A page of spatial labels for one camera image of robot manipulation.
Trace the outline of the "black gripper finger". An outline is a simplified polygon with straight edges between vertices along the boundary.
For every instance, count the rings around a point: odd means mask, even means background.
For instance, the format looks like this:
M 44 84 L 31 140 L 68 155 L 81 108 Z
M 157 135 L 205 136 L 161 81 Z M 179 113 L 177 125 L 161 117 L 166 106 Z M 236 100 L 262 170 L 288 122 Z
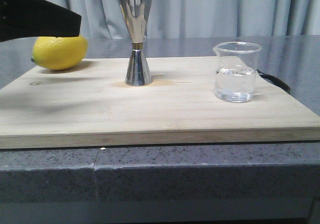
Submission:
M 77 37 L 81 16 L 46 0 L 0 0 L 0 41 Z

